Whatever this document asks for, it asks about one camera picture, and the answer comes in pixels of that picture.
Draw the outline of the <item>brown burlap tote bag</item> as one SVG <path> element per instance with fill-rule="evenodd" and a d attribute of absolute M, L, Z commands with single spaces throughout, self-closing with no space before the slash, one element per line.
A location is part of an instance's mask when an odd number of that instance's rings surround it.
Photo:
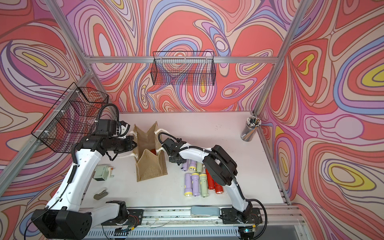
<path fill-rule="evenodd" d="M 129 132 L 134 136 L 134 141 L 138 146 L 131 153 L 123 153 L 118 156 L 119 159 L 135 162 L 137 182 L 165 176 L 168 174 L 166 164 L 166 150 L 162 147 L 158 135 L 166 130 L 159 128 L 155 122 L 146 132 L 138 126 Z M 158 155 L 151 153 L 156 149 Z"/>

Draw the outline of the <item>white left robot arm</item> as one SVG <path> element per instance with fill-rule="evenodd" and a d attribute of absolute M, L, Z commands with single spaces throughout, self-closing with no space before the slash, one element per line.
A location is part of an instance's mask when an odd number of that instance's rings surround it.
<path fill-rule="evenodd" d="M 73 163 L 60 187 L 43 209 L 31 217 L 32 224 L 48 239 L 82 240 L 105 222 L 123 225 L 129 218 L 124 201 L 109 201 L 99 208 L 81 211 L 84 192 L 102 157 L 108 152 L 121 154 L 137 147 L 133 136 L 88 135 L 72 148 Z"/>

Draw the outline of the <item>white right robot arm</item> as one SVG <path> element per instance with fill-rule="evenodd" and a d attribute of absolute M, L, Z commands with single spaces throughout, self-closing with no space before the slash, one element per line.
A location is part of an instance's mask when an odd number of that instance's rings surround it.
<path fill-rule="evenodd" d="M 192 146 L 181 139 L 167 138 L 160 141 L 166 150 L 170 162 L 183 164 L 186 160 L 202 163 L 213 180 L 223 186 L 231 201 L 232 209 L 235 210 L 235 221 L 245 223 L 251 216 L 253 206 L 243 195 L 237 181 L 237 164 L 230 155 L 219 145 L 213 148 L 202 148 Z"/>

